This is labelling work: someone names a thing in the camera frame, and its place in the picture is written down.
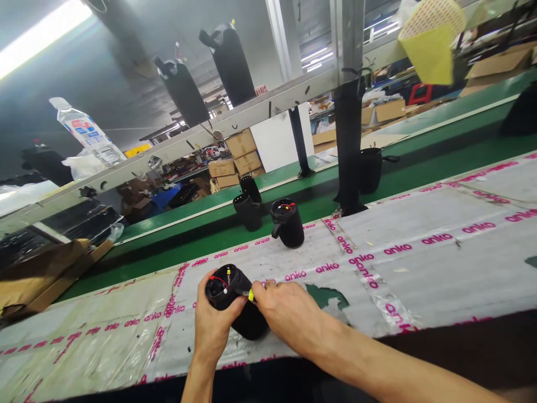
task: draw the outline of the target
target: green conveyor belt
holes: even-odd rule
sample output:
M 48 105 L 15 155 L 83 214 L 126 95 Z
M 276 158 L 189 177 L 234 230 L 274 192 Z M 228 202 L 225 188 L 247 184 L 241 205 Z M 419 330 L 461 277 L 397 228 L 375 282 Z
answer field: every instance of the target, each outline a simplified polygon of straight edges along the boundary
M 536 71 L 526 72 L 378 133 L 414 133 L 518 94 L 536 79 Z M 379 189 L 373 195 L 364 196 L 363 202 L 389 197 L 537 149 L 537 134 L 526 137 L 498 135 L 499 124 L 512 104 L 513 101 L 387 147 L 384 154 L 401 155 L 402 159 L 399 164 L 385 167 Z M 256 181 L 263 188 L 296 176 L 298 171 L 298 163 L 294 163 L 269 172 Z M 311 177 L 268 190 L 262 197 L 266 204 L 285 196 L 293 198 L 306 223 L 325 217 L 337 208 L 337 204 L 332 201 L 337 188 L 338 168 L 332 167 Z M 122 239 L 220 205 L 238 193 L 239 187 L 236 186 L 147 219 L 126 228 Z M 270 216 L 264 215 L 263 226 L 256 232 L 247 232 L 237 222 L 233 206 L 224 206 L 114 247 L 84 278 L 67 290 L 59 301 L 269 235 L 271 229 Z

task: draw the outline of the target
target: yellow bag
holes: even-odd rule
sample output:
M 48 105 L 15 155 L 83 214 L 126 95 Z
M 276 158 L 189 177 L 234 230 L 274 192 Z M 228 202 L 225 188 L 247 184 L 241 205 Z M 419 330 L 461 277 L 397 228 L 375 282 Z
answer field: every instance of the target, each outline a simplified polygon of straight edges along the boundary
M 425 84 L 453 84 L 451 43 L 463 32 L 464 12 L 453 0 L 423 0 L 407 21 L 399 42 Z

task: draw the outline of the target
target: ceiling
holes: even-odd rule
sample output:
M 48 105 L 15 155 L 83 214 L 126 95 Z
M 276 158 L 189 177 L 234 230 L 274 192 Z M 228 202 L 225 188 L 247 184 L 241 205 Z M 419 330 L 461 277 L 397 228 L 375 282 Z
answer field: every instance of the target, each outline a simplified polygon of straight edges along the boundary
M 0 49 L 64 1 L 1 2 Z M 101 0 L 91 1 L 102 6 Z M 267 81 L 271 67 L 266 62 L 277 56 L 265 0 L 104 1 L 107 14 L 94 12 L 101 19 L 93 15 L 0 81 L 0 179 L 23 173 L 18 153 L 32 147 L 34 139 L 63 156 L 80 151 L 78 142 L 55 119 L 48 103 L 54 96 L 90 114 L 123 151 L 173 123 L 170 113 L 176 107 L 151 60 L 155 55 L 172 59 L 175 42 L 180 43 L 180 53 L 202 96 L 220 88 L 210 50 L 197 38 L 201 28 L 211 31 L 235 19 L 254 84 L 269 89 L 279 85 L 277 80 Z M 297 20 L 300 3 L 297 30 L 302 54 L 329 43 L 329 1 L 293 2 Z M 368 0 L 366 19 L 399 2 Z

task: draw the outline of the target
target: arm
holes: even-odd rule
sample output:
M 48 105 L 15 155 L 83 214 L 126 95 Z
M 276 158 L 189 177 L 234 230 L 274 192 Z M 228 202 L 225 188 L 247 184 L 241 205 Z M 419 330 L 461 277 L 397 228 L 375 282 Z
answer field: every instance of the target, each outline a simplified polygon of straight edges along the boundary
M 205 286 L 215 271 L 207 273 L 197 287 L 194 354 L 181 403 L 211 401 L 216 364 L 228 342 L 231 324 L 246 304 L 246 297 L 239 297 L 224 311 L 217 311 L 211 306 L 205 295 Z
M 334 377 L 384 403 L 505 402 L 449 371 L 379 343 L 321 311 L 297 283 L 252 286 L 272 331 Z

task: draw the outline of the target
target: black pillar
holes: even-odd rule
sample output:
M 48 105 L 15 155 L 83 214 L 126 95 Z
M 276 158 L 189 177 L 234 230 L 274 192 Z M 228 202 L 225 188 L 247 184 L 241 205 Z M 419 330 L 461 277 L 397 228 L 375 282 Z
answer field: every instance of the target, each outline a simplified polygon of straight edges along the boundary
M 360 202 L 360 143 L 364 80 L 357 78 L 334 90 L 336 142 L 340 190 L 336 197 L 342 215 L 352 215 L 368 208 Z
M 289 109 L 289 116 L 291 118 L 293 137 L 295 138 L 298 163 L 300 164 L 299 176 L 306 177 L 312 173 L 312 170 L 308 166 L 308 156 L 306 155 L 306 145 L 304 144 L 304 134 L 302 132 L 302 124 L 300 123 L 300 112 L 298 111 L 298 106 Z

